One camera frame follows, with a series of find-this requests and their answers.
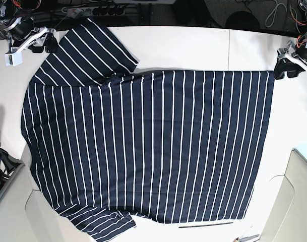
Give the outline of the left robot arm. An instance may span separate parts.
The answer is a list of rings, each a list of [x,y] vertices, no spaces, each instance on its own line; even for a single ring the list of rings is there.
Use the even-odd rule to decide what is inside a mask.
[[[295,41],[288,41],[287,46],[277,50],[277,63],[274,68],[274,78],[281,80],[285,76],[295,78],[302,72],[307,73],[307,1],[298,1],[299,8],[305,13],[305,21],[297,19],[290,10],[293,21],[303,27]]]

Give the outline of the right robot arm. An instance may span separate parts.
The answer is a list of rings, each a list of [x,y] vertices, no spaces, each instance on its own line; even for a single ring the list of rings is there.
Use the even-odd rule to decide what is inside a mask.
[[[55,53],[58,49],[55,29],[37,27],[17,1],[0,1],[0,27],[6,33],[7,54],[15,55],[26,49],[33,53]]]

